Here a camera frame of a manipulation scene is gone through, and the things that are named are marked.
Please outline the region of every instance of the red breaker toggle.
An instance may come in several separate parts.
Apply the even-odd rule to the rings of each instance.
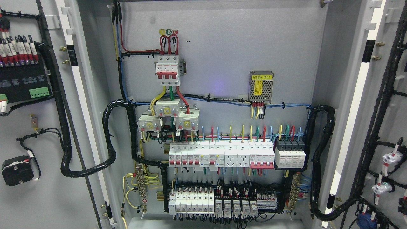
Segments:
[[[159,79],[176,79],[176,72],[157,72],[156,73]]]

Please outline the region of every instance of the door hinge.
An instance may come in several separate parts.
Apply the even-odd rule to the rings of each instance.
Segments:
[[[376,43],[376,40],[367,40],[366,41],[366,46],[365,46],[365,51],[363,52],[362,62],[370,63],[370,60],[372,59],[372,53],[373,53],[373,48],[374,48],[375,43]]]

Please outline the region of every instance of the green terminal connector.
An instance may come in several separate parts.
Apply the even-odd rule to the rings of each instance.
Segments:
[[[0,94],[0,102],[1,101],[6,101],[6,102],[8,102],[9,100],[7,99],[7,96],[6,96],[6,94]]]
[[[50,92],[48,91],[47,87],[35,88],[35,89],[30,89],[30,95],[31,95],[31,98],[34,99],[34,98],[50,95]]]

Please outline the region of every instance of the power outlet socket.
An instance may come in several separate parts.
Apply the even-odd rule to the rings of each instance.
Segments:
[[[237,154],[237,166],[236,167],[249,167],[249,155]]]
[[[225,167],[237,166],[237,154],[236,152],[225,152]]]

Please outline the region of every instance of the screw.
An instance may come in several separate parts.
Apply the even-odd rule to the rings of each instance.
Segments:
[[[381,57],[378,57],[378,56],[372,56],[372,60],[381,60]]]

